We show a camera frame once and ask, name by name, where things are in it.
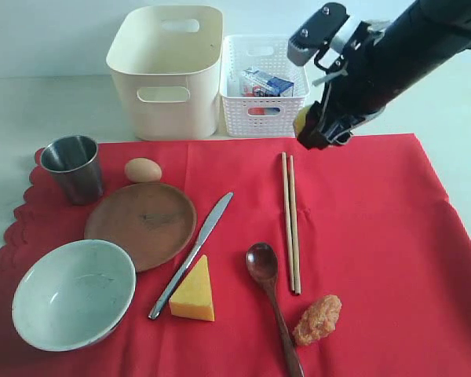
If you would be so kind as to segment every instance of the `white table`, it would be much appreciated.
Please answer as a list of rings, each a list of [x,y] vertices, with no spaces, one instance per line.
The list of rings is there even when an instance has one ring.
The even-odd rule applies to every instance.
[[[319,75],[310,66],[308,73]],[[309,102],[319,94],[313,90]],[[471,59],[448,62],[357,133],[407,132],[422,142],[471,237]],[[66,134],[136,140],[109,76],[0,79],[0,246],[29,186],[34,152]],[[213,136],[226,137],[223,125]]]

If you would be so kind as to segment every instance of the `round wooden plate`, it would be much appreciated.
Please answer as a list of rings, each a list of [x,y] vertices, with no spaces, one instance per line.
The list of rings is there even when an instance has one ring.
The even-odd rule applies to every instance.
[[[137,271],[169,261],[192,238],[197,222],[192,201],[179,189],[158,182],[121,188],[89,216],[84,237],[119,245]]]

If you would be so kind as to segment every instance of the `metal cup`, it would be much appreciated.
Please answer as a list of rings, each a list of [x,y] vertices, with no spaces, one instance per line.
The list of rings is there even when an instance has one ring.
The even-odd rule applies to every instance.
[[[49,144],[40,165],[57,181],[75,205],[97,201],[103,195],[98,145],[87,136],[67,136]]]

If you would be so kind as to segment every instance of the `wooden chopstick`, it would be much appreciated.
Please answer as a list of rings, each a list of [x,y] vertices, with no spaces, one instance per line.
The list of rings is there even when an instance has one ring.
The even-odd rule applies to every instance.
[[[284,213],[286,218],[286,239],[288,246],[288,265],[290,267],[290,288],[295,292],[294,263],[293,263],[293,240],[291,237],[291,216],[290,216],[290,193],[288,186],[288,168],[286,162],[286,153],[281,153],[283,164],[283,191],[284,191]]]
[[[291,233],[293,238],[294,291],[297,295],[300,295],[300,246],[298,245],[297,198],[295,195],[295,169],[293,164],[293,156],[290,156],[290,209]]]

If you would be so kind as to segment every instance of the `ceramic bowl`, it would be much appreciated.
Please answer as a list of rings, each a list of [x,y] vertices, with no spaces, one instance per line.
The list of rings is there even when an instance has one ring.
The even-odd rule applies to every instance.
[[[24,275],[13,299],[13,323],[35,348],[82,348],[115,329],[135,286],[133,262],[121,247],[103,240],[67,243]]]

